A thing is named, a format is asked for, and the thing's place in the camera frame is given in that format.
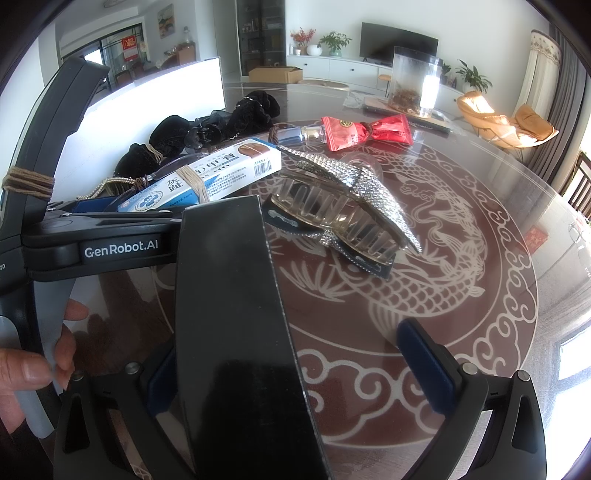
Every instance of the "human hand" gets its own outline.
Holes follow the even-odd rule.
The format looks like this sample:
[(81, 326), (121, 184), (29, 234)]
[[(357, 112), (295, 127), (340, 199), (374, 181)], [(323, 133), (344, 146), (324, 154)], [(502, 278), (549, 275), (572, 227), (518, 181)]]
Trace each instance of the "human hand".
[[(83, 320), (88, 308), (75, 300), (69, 300), (64, 313), (65, 320)], [(68, 327), (61, 326), (61, 336), (54, 353), (56, 380), (67, 388), (74, 372), (76, 341)], [(38, 390), (53, 380), (53, 373), (45, 357), (32, 352), (0, 348), (0, 420), (8, 433), (14, 432), (25, 419), (14, 392)]]

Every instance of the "screw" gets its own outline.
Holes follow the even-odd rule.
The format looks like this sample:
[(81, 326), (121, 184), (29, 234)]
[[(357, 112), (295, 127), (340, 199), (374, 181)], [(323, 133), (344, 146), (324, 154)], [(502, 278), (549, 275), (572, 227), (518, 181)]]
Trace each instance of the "screw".
[(519, 379), (523, 382), (528, 382), (531, 379), (529, 373), (525, 370), (518, 370), (517, 377), (519, 377)]
[(78, 382), (84, 378), (84, 372), (82, 370), (76, 370), (72, 373), (72, 381)]
[(128, 375), (135, 375), (141, 368), (142, 366), (138, 362), (130, 362), (125, 365), (125, 373)]
[(476, 375), (478, 373), (478, 367), (470, 362), (463, 364), (462, 370), (468, 375)]

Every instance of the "fingernail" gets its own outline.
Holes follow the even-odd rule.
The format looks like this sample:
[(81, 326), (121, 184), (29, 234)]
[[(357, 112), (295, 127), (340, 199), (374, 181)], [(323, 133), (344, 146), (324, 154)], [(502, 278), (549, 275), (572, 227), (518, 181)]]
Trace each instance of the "fingernail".
[(23, 373), (28, 382), (36, 384), (49, 383), (51, 381), (51, 370), (44, 358), (30, 358), (25, 361)]

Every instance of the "flat screen tv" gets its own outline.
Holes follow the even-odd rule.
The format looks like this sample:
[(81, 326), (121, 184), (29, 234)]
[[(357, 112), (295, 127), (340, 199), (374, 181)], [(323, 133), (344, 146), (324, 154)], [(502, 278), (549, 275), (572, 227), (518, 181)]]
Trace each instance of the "flat screen tv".
[(391, 65), (394, 59), (394, 47), (410, 48), (435, 57), (438, 43), (438, 39), (420, 33), (363, 22), (359, 56)]

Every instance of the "red decoration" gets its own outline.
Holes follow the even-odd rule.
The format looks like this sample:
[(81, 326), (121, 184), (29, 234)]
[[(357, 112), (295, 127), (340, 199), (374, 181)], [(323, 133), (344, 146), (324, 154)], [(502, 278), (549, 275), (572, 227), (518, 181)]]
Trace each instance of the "red decoration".
[(139, 57), (138, 44), (135, 40), (135, 35), (130, 35), (121, 40), (123, 45), (123, 58), (125, 61), (135, 60)]
[(527, 247), (527, 250), (530, 251), (530, 255), (533, 255), (539, 247), (544, 245), (546, 240), (548, 240), (548, 233), (535, 225), (527, 230), (527, 233), (524, 236), (525, 246)]
[(326, 142), (333, 152), (365, 142), (368, 138), (386, 142), (413, 144), (413, 136), (405, 115), (382, 118), (371, 124), (357, 124), (331, 116), (322, 117)]

